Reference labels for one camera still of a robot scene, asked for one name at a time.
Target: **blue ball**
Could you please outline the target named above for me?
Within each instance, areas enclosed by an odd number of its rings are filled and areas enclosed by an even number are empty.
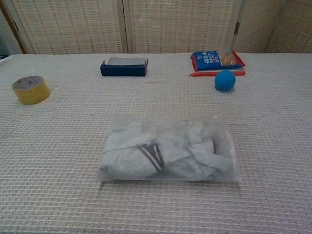
[[[224,70],[215,76],[214,82],[217,89],[230,90],[236,83],[236,77],[230,70]]]

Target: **snack bag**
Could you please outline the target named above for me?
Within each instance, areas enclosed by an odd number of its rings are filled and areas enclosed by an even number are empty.
[[[245,67],[244,62],[234,50],[227,52],[197,51],[192,53],[191,59],[194,71]]]

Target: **tape roll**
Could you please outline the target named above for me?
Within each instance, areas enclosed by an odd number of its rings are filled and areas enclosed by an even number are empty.
[[[40,76],[19,79],[12,84],[12,89],[23,104],[37,104],[50,96],[50,91]]]

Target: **white tablecloth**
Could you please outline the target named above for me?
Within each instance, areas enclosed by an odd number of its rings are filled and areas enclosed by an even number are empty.
[[[190,77],[190,53],[14,55],[0,62],[0,231],[311,233],[312,54],[240,54],[229,92]],[[111,56],[149,58],[146,77],[103,77]],[[11,84],[43,76],[22,105]],[[217,114],[242,174],[230,182],[112,182],[95,175],[117,115]]]

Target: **red pencil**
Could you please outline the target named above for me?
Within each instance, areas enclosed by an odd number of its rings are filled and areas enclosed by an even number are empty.
[[[246,74],[245,71],[232,71],[236,76],[244,76]],[[190,74],[192,77],[214,77],[219,72],[193,72]]]

